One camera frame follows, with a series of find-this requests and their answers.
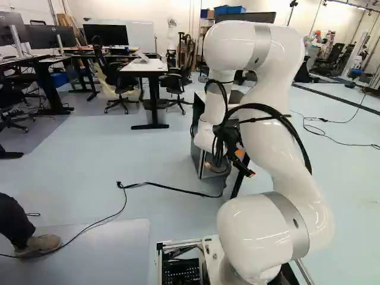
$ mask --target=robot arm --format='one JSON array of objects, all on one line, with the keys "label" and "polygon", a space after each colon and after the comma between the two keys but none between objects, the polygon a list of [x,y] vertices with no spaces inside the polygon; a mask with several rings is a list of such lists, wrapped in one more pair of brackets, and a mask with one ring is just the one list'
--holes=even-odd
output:
[{"label": "robot arm", "polygon": [[305,55],[309,55],[309,49],[310,49],[310,47],[312,45],[312,42],[314,40],[316,40],[317,43],[321,43],[322,42],[321,31],[320,30],[314,31],[311,36],[305,36],[305,37],[303,37],[303,42],[305,44]]},{"label": "robot arm", "polygon": [[[246,21],[220,22],[210,28],[204,42],[210,78],[224,83],[227,96],[237,69],[254,70],[257,84],[240,105],[258,103],[282,114],[289,113],[289,90],[303,62],[304,48],[302,38],[291,28]],[[223,121],[224,113],[220,91],[210,84],[196,145],[211,150],[213,125]],[[268,117],[268,113],[241,109],[238,117],[242,122]],[[225,203],[218,212],[218,234],[224,263],[256,284],[274,278],[281,264],[327,246],[334,223],[293,137],[280,121],[241,123],[240,132],[248,156],[271,175],[274,192]]]}]

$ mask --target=dark pants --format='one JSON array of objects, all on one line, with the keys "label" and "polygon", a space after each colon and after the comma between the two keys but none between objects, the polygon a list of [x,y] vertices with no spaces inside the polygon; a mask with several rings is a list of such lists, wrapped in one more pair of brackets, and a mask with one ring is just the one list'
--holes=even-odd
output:
[{"label": "dark pants", "polygon": [[13,245],[25,248],[35,230],[19,203],[12,197],[0,193],[0,234]]}]

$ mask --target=person's leg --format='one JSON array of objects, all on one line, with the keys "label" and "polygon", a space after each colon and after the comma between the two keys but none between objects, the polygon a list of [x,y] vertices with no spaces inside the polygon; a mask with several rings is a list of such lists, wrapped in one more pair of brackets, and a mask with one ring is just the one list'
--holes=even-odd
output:
[{"label": "person's leg", "polygon": [[23,249],[35,230],[19,203],[0,193],[0,233],[14,246]]},{"label": "person's leg", "polygon": [[55,235],[33,236],[36,228],[29,222],[19,203],[0,193],[0,234],[13,244],[18,257],[38,256],[59,248],[61,238]]}]

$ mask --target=tan boot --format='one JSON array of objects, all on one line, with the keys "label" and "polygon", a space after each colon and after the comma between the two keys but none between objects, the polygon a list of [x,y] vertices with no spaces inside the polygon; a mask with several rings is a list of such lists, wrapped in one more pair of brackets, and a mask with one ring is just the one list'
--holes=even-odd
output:
[{"label": "tan boot", "polygon": [[16,248],[14,253],[17,257],[38,257],[54,251],[62,245],[62,240],[59,236],[43,235],[32,236],[24,249]]}]

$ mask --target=blue bin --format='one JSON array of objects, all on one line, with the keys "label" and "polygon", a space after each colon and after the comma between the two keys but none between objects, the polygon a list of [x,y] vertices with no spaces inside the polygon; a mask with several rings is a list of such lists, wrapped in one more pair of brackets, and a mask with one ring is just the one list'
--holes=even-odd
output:
[{"label": "blue bin", "polygon": [[201,9],[201,18],[202,19],[206,19],[207,18],[208,10],[210,10],[210,9]]},{"label": "blue bin", "polygon": [[65,85],[66,83],[69,83],[69,78],[67,77],[66,73],[53,73],[53,82],[54,86],[56,88]]},{"label": "blue bin", "polygon": [[246,8],[243,6],[231,6],[227,7],[227,14],[241,14],[246,11]]},{"label": "blue bin", "polygon": [[227,14],[228,5],[214,7],[214,15]]}]

